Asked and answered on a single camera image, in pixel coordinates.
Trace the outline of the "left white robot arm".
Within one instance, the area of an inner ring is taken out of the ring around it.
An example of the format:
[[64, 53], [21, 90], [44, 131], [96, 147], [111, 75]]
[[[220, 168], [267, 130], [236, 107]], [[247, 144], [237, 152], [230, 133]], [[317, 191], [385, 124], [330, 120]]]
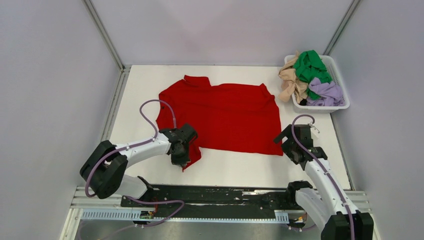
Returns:
[[100, 142], [79, 171], [85, 180], [85, 195], [106, 199], [116, 194], [131, 197], [142, 207], [149, 206], [153, 201], [150, 184], [141, 176], [127, 175], [127, 168], [162, 155], [170, 156], [173, 165], [185, 167], [191, 161], [189, 151], [197, 137], [195, 129], [186, 123], [180, 128], [156, 130], [141, 141]]

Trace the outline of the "red t shirt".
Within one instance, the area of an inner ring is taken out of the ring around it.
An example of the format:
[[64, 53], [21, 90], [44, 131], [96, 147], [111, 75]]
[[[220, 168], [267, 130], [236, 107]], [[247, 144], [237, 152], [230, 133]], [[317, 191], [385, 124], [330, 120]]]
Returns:
[[211, 85], [206, 76], [188, 76], [161, 91], [159, 129], [189, 124], [197, 139], [189, 147], [188, 167], [202, 158], [201, 149], [282, 156], [281, 118], [275, 96], [264, 84]]

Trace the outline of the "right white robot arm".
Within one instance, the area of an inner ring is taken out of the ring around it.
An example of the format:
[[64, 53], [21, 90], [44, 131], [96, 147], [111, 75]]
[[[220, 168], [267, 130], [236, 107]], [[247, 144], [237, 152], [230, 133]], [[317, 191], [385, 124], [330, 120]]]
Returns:
[[312, 183], [288, 184], [286, 204], [301, 207], [320, 230], [322, 240], [371, 240], [374, 220], [362, 212], [333, 175], [325, 151], [314, 146], [312, 126], [290, 124], [275, 139], [283, 153], [309, 176]]

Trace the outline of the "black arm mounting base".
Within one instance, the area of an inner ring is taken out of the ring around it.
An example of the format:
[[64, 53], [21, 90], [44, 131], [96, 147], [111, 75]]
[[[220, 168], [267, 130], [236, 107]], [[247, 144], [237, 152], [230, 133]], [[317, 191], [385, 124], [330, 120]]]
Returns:
[[175, 214], [184, 219], [275, 219], [278, 211], [286, 212], [289, 219], [305, 215], [295, 203], [291, 188], [254, 188], [224, 186], [194, 186], [154, 184], [147, 195], [136, 203], [120, 197], [118, 207], [154, 208], [155, 217], [167, 217], [184, 202]]

